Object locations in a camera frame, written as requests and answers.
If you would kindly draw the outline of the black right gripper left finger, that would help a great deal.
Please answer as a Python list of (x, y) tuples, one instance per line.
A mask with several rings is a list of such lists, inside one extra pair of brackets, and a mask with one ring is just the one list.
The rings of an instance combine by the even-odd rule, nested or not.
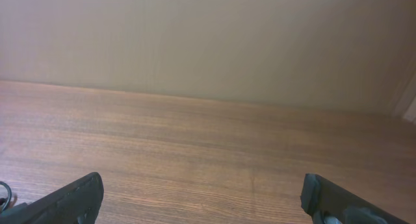
[(1, 224), (94, 224), (103, 201), (104, 188), (101, 176), (92, 172), (55, 192), (31, 203), (11, 207), (12, 190), (1, 199)]

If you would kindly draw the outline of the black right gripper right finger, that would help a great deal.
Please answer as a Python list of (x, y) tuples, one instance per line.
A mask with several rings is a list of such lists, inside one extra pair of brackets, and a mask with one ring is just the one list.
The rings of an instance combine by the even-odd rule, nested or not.
[(313, 224), (408, 224), (317, 174), (305, 175), (300, 200)]

